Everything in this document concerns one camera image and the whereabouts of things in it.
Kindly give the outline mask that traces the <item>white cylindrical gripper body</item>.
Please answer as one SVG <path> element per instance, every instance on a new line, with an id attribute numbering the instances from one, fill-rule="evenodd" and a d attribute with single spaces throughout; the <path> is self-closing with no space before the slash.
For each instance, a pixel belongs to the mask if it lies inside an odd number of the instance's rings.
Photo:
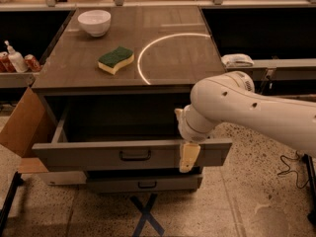
<path id="1" fill-rule="evenodd" d="M 203 117 L 192 105 L 183 108 L 183 119 L 178 122 L 180 135 L 188 142 L 204 142 L 217 126 L 214 120 Z"/>

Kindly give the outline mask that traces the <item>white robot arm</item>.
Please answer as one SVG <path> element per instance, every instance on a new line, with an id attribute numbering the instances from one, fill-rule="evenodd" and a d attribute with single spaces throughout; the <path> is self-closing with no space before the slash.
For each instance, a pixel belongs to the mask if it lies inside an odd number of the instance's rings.
<path id="1" fill-rule="evenodd" d="M 254 82 L 241 71 L 204 78 L 192 87 L 191 103 L 176 109 L 180 171 L 194 166 L 200 145 L 223 122 L 239 124 L 295 150 L 316 157 L 316 104 L 255 92 Z"/>

